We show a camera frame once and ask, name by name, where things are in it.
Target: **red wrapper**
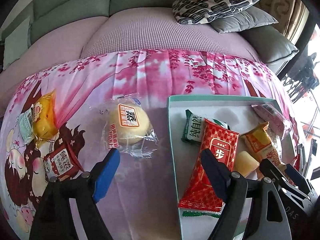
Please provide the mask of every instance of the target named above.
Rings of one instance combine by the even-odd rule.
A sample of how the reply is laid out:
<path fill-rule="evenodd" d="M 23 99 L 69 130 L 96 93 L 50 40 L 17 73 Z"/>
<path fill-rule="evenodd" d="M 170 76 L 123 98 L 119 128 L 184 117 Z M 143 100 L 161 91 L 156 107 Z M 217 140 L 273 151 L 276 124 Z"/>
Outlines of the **red wrapper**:
<path fill-rule="evenodd" d="M 204 137 L 200 153 L 210 149 L 218 161 L 233 170 L 239 134 L 205 119 Z M 220 212 L 222 199 L 218 198 L 201 165 L 200 154 L 193 169 L 189 186 L 185 190 L 178 207 Z"/>
<path fill-rule="evenodd" d="M 84 171 L 68 143 L 44 157 L 46 179 L 57 177 L 60 181 L 74 177 L 79 170 Z"/>

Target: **red and white biscuit package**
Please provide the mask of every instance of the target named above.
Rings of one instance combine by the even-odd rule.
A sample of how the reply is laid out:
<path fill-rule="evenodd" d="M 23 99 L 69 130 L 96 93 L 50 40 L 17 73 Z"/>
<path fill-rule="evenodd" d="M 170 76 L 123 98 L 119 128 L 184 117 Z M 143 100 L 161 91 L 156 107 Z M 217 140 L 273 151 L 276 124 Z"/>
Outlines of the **red and white biscuit package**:
<path fill-rule="evenodd" d="M 60 181 L 74 177 L 78 171 L 84 171 L 70 145 L 66 142 L 54 152 L 44 157 L 46 180 L 57 177 Z"/>
<path fill-rule="evenodd" d="M 204 149 L 210 149 L 218 161 L 224 163 L 230 171 L 233 171 L 239 134 L 227 130 L 208 119 L 205 119 L 204 122 L 204 137 L 200 153 Z M 178 206 L 180 208 L 221 212 L 222 204 L 222 199 L 215 195 L 204 172 L 199 154 L 189 185 Z"/>
<path fill-rule="evenodd" d="M 281 140 L 292 130 L 290 120 L 286 119 L 271 104 L 252 105 L 252 108 L 265 122 L 269 122 L 270 129 L 273 130 Z"/>
<path fill-rule="evenodd" d="M 157 150 L 156 133 L 138 94 L 113 99 L 106 108 L 102 141 L 108 150 L 117 148 L 135 157 L 150 157 Z"/>

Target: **screw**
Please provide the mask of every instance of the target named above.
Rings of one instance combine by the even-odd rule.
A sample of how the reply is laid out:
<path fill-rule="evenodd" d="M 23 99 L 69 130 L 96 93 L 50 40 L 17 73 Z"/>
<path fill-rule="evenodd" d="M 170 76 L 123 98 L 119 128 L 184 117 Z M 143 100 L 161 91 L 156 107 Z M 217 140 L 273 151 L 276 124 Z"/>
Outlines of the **screw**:
<path fill-rule="evenodd" d="M 264 178 L 263 178 L 263 181 L 264 181 L 265 183 L 271 183 L 271 179 L 270 179 L 269 177 L 264 177 Z"/>
<path fill-rule="evenodd" d="M 57 181 L 57 177 L 53 176 L 49 179 L 50 182 L 56 182 Z"/>
<path fill-rule="evenodd" d="M 238 172 L 236 172 L 236 171 L 232 172 L 232 173 L 231 173 L 231 176 L 234 177 L 234 178 L 236 178 L 236 179 L 237 179 L 237 178 L 240 178 L 240 174 L 239 174 Z"/>
<path fill-rule="evenodd" d="M 81 177 L 84 179 L 88 178 L 89 176 L 90 176 L 90 172 L 88 172 L 88 171 L 84 171 L 81 173 Z"/>

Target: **barcode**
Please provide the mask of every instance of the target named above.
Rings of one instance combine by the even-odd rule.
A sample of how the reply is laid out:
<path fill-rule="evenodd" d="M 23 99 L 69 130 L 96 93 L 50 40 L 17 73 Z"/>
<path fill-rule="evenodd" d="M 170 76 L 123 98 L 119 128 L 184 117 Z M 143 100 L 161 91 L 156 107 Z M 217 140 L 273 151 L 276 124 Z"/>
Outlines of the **barcode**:
<path fill-rule="evenodd" d="M 275 109 L 273 109 L 271 106 L 269 105 L 262 105 L 263 108 L 265 108 L 266 110 L 268 110 L 271 114 L 277 114 L 277 112 L 275 111 Z"/>
<path fill-rule="evenodd" d="M 32 124 L 33 124 L 33 118 L 32 118 L 31 112 L 28 113 L 28 121 L 29 121 L 30 125 L 32 126 Z"/>

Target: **light green snack package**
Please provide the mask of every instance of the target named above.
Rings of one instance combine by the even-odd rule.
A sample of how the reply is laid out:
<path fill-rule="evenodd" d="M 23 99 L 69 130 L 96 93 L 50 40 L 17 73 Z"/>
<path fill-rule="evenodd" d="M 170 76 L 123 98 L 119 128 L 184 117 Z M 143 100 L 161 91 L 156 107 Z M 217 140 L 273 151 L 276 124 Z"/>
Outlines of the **light green snack package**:
<path fill-rule="evenodd" d="M 183 142 L 190 142 L 194 144 L 201 144 L 203 131 L 204 131 L 204 117 L 193 114 L 189 109 L 186 110 L 187 122 L 183 130 L 181 140 Z M 222 126 L 225 129 L 229 129 L 227 123 L 207 118 L 208 120 Z"/>
<path fill-rule="evenodd" d="M 19 128 L 24 143 L 27 145 L 34 139 L 32 107 L 19 115 Z"/>

